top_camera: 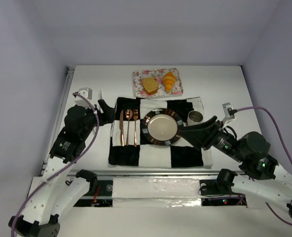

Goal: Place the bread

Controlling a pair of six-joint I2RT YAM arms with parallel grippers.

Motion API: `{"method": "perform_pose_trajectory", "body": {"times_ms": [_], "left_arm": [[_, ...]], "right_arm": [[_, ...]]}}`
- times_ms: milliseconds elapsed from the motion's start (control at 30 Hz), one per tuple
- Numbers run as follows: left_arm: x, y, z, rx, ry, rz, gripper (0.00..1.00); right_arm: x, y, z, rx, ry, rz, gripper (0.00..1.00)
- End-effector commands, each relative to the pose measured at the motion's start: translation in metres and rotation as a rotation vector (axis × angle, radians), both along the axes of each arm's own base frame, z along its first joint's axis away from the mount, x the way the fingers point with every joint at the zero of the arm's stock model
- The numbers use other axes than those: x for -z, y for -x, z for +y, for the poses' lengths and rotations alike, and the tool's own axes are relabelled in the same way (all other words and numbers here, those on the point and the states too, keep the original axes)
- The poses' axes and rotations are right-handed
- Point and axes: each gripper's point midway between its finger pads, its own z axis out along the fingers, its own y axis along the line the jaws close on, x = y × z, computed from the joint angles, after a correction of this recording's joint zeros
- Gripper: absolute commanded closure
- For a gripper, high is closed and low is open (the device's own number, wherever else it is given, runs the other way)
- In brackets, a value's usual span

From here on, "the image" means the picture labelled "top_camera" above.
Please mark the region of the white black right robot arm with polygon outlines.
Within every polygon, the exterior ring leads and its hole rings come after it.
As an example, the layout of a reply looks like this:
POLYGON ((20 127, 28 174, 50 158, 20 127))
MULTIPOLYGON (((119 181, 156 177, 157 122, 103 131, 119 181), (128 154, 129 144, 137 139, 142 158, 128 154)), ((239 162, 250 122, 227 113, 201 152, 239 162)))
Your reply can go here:
POLYGON ((260 133, 252 131, 237 139, 213 116, 202 124, 182 128, 178 134, 194 148, 216 148, 238 162, 239 169, 248 176, 223 168, 216 180, 203 186, 204 195, 255 195, 292 219, 292 175, 269 155, 270 144, 260 133))

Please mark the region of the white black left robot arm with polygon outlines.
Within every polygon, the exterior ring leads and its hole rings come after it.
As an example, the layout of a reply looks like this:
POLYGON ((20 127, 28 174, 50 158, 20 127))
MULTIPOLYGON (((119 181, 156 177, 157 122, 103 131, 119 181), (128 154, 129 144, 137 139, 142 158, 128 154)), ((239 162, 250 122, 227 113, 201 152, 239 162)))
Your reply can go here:
POLYGON ((91 171, 80 170, 69 185, 66 180, 75 163, 93 145, 92 141, 85 143, 88 136, 97 135, 100 126, 113 122, 115 109, 103 99, 98 100, 100 109, 83 96, 80 99, 83 106, 77 102, 67 111, 65 125, 49 152, 42 182, 9 220, 11 236, 56 237, 62 218, 82 196, 96 190, 97 175, 91 171))

